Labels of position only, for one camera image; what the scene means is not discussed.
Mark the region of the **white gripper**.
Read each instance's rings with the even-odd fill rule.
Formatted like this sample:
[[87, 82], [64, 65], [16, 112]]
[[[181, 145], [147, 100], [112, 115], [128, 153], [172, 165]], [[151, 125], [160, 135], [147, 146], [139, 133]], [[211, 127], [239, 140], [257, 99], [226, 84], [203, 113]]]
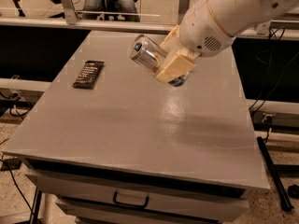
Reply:
[[192, 71], [199, 55], [215, 56], [234, 41], [235, 38], [221, 26], [209, 0], [199, 0], [160, 44], [169, 53], [154, 76], [158, 81], [168, 83]]

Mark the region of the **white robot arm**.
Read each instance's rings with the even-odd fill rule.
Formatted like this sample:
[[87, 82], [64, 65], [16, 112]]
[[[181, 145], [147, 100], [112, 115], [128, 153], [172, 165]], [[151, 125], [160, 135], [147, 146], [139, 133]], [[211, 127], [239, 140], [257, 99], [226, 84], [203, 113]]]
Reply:
[[199, 0], [161, 44], [167, 51], [155, 78], [168, 83], [192, 71], [195, 60], [215, 56], [255, 24], [270, 21], [299, 0]]

